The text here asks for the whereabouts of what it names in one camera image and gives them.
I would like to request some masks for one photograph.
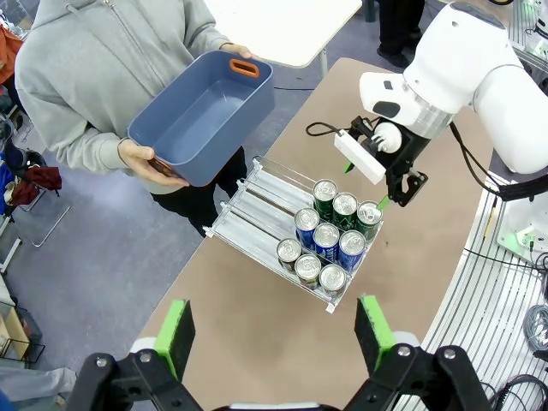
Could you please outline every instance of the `metal rack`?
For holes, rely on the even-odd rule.
[[[356,270],[347,272],[345,290],[341,295],[331,297],[320,287],[308,289],[302,286],[294,273],[280,265],[276,250],[280,240],[296,238],[295,214],[302,208],[313,206],[315,183],[267,158],[256,157],[249,177],[239,183],[239,190],[229,203],[222,203],[219,218],[205,232],[210,237],[216,236],[226,241],[280,277],[325,301],[326,311],[333,313],[377,235],[366,244],[364,257]]]
[[[508,183],[490,175],[502,184]],[[485,184],[492,187],[489,178]],[[494,229],[490,231],[494,199],[493,194],[483,191],[455,275],[421,347],[428,352],[450,344],[463,347],[479,380],[496,389],[522,373],[546,382],[546,363],[533,357],[521,328],[528,308],[544,303],[542,279],[526,260],[497,244],[506,203],[498,201],[492,216]],[[484,389],[492,395],[489,387]],[[535,386],[523,384],[513,391],[527,409],[539,408],[543,394]],[[503,410],[520,408],[518,400],[509,396]],[[420,400],[408,396],[395,409],[426,410]]]

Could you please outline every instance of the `black cable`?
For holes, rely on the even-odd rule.
[[[451,131],[453,132],[453,135],[455,136],[455,139],[457,143],[459,143],[459,146],[461,149],[474,161],[474,163],[478,166],[478,168],[495,184],[497,187],[500,187],[500,184],[496,180],[493,179],[487,172],[487,170],[480,164],[480,162],[474,157],[474,155],[468,150],[468,147],[464,144],[462,141],[461,133],[459,132],[458,128],[456,127],[456,124],[452,122],[450,124]]]
[[[275,90],[287,90],[290,92],[313,92],[314,88],[274,87]]]
[[[514,396],[515,398],[517,398],[517,401],[521,404],[521,406],[523,407],[523,409],[525,409],[525,411],[528,411],[527,410],[527,407],[525,406],[525,403],[523,402],[523,400],[521,399],[520,396],[518,396],[514,391],[508,391],[508,393],[512,396]]]
[[[462,137],[461,137],[461,134],[459,133],[459,130],[458,128],[456,127],[456,125],[451,122],[451,124],[449,125],[450,129],[451,129],[451,132],[453,133],[453,135],[455,136],[455,140],[456,142],[459,144],[459,146],[461,147],[461,151],[462,151],[462,156],[464,157],[464,161],[466,163],[466,166],[468,167],[468,171],[470,171],[470,174],[472,175],[472,177],[474,178],[474,180],[485,190],[487,191],[488,193],[491,193],[491,194],[495,194],[495,195],[499,195],[499,192],[496,191],[496,190],[493,190],[492,188],[490,187],[487,187],[481,180],[480,178],[478,177],[478,175],[475,173],[474,171],[474,168],[472,167],[472,165],[470,164],[470,159],[468,158],[468,156],[470,156],[470,158],[476,163],[476,165],[481,169],[481,171],[483,171],[485,173],[485,175],[497,186],[497,187],[500,187],[500,185],[494,180],[493,177],[491,177],[489,175],[489,173],[487,172],[487,170],[481,166],[481,164],[478,162],[478,160],[474,157],[474,155],[468,150],[468,148],[464,145],[464,143],[462,142]]]
[[[313,133],[312,131],[310,131],[312,127],[317,127],[317,126],[323,126],[327,128],[328,131],[323,131],[321,133]],[[307,128],[305,128],[305,132],[312,137],[319,137],[321,135],[338,133],[341,129],[348,131],[348,128],[336,128],[335,126],[332,126],[328,124],[327,122],[311,122],[310,124],[307,125]]]
[[[546,411],[546,409],[548,409],[547,408],[548,386],[546,386],[546,384],[543,381],[541,381],[540,379],[536,378],[535,376],[531,374],[521,374],[509,380],[508,383],[506,383],[503,388],[498,390],[495,393],[495,395],[489,399],[489,403],[492,404],[493,409],[495,411],[501,411],[503,409],[504,402],[506,401],[506,398],[508,397],[508,395],[515,396],[520,402],[520,404],[527,410],[527,407],[525,407],[525,403],[523,402],[523,400],[516,393],[511,391],[513,387],[519,384],[537,385],[541,389],[541,395],[542,395],[541,397],[542,404],[540,405],[538,411]]]
[[[495,390],[495,387],[493,387],[491,384],[486,383],[484,381],[480,381],[480,384],[484,385],[487,388],[490,388],[493,391],[493,395],[495,396],[497,394],[497,390]]]
[[[501,264],[513,265],[514,267],[521,267],[521,268],[535,268],[533,265],[509,263],[509,262],[504,261],[502,259],[493,259],[491,257],[488,257],[488,256],[482,254],[482,253],[476,253],[475,251],[469,250],[468,248],[464,248],[464,251],[468,251],[471,254],[474,254],[474,255],[477,255],[478,257],[481,257],[482,259],[489,259],[490,261],[495,261],[495,262],[501,263]]]

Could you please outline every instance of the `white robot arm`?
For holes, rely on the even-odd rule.
[[[339,134],[336,146],[374,183],[402,161],[397,154],[406,144],[421,146],[404,159],[412,165],[423,140],[438,137],[466,105],[512,170],[529,174],[548,165],[548,98],[521,66],[503,24],[470,4],[439,12],[403,74],[364,73],[360,95],[364,108],[382,118],[369,137],[384,144],[353,154],[343,141],[352,138]]]

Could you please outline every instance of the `green can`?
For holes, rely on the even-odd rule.
[[[337,195],[337,185],[331,180],[320,180],[314,184],[314,210],[319,217],[331,222],[333,218],[333,199]]]
[[[339,193],[333,199],[333,224],[342,231],[354,229],[358,200],[351,193]]]
[[[356,230],[366,237],[367,241],[375,238],[378,226],[383,219],[383,212],[379,210],[378,204],[374,201],[364,201],[358,207],[358,218],[356,218]]]

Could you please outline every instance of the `hood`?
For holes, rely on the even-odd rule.
[[[69,13],[67,4],[71,4],[75,9],[83,9],[95,2],[96,0],[41,0],[34,19],[33,29],[67,15]]]

